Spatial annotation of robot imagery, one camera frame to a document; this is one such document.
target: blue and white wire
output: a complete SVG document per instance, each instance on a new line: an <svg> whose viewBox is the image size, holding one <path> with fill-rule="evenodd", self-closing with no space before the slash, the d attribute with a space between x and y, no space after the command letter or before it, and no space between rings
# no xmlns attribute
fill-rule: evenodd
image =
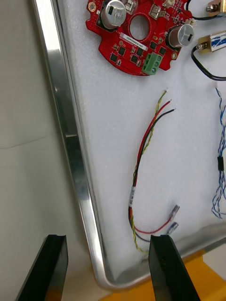
<svg viewBox="0 0 226 301"><path fill-rule="evenodd" d="M217 94L220 98L220 103L219 103L219 108L220 108L220 124L222 126L222 130L221 130L221 138L220 138L220 144L219 144L219 148L218 148L218 157L223 157L223 152L224 149L226 148L226 138L225 138L225 132L226 132L226 125L223 122L223 118L224 118L224 113L225 113L225 109L226 106L222 107L222 96L220 91L216 88ZM226 215L226 213L223 213L220 211L220 201L222 196L224 196L224 199L226 200L226 178L225 178L225 172L224 171L220 171L219 170L219 186L216 190L216 193L213 197L212 200L212 212L213 214L219 218L222 219L221 215Z"/></svg>

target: metal edge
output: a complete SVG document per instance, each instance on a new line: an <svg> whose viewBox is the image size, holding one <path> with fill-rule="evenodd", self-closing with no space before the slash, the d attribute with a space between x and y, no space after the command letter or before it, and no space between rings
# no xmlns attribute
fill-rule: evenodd
<svg viewBox="0 0 226 301"><path fill-rule="evenodd" d="M117 289L108 280L105 273L102 237L95 219L94 211L97 209L92 202L94 195L82 138L79 109L76 105L62 28L57 25L57 18L59 21L58 11L56 11L57 1L33 0L33 5L95 277L101 286L108 289Z"/></svg>
<svg viewBox="0 0 226 301"><path fill-rule="evenodd" d="M80 109L76 103L75 80L70 71L70 59L66 51L65 32L58 6L62 6L63 3L57 0L33 0L33 4L95 277L98 283L107 289L132 287L149 278L150 273L142 274L140 271L140 276L134 278L132 274L134 274L135 269L138 269L135 265L134 269L128 269L115 280L110 271L108 271L108 275L106 272L108 270L107 257L105 256L100 226L97 222L98 213L92 189L88 156L82 136ZM220 234L217 226L208 226L196 233L195 241L194 236L190 236L177 242L176 246L179 248L181 256L193 254L225 237L222 228L224 226L225 224L222 224Z"/></svg>

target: green terminal block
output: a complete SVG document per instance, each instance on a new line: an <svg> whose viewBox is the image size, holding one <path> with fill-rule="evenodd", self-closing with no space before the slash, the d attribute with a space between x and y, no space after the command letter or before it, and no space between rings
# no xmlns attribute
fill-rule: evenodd
<svg viewBox="0 0 226 301"><path fill-rule="evenodd" d="M156 53L149 53L145 60L142 71L147 75L155 75L161 64L163 57Z"/></svg>

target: wire end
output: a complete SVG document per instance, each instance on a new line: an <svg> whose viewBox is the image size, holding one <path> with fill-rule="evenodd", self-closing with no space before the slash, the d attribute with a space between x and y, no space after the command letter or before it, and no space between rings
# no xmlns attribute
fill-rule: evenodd
<svg viewBox="0 0 226 301"><path fill-rule="evenodd" d="M176 205L176 206L173 208L172 212L171 212L170 215L169 215L169 220L172 221L172 220L175 218L175 216L176 216L176 214L178 213L179 209L180 209L180 206L178 206L178 205Z"/></svg>
<svg viewBox="0 0 226 301"><path fill-rule="evenodd" d="M179 224L177 222L174 222L169 229L166 231L166 235L171 235L179 226Z"/></svg>

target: white label sticker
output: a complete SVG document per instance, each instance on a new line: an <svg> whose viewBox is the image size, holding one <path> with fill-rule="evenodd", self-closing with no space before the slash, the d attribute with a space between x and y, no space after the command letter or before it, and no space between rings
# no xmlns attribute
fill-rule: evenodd
<svg viewBox="0 0 226 301"><path fill-rule="evenodd" d="M129 207L133 206L133 198L134 198L135 190L136 188L132 186L130 197L129 197Z"/></svg>
<svg viewBox="0 0 226 301"><path fill-rule="evenodd" d="M212 34L210 39L211 39L212 51L216 51L216 50L226 47L226 32Z"/></svg>
<svg viewBox="0 0 226 301"><path fill-rule="evenodd" d="M141 44L140 42L136 41L135 39L129 37L128 35L124 34L124 33L120 33L120 38L126 40L127 42L136 45L138 47L140 47L141 49L148 51L148 47L144 46L143 44Z"/></svg>

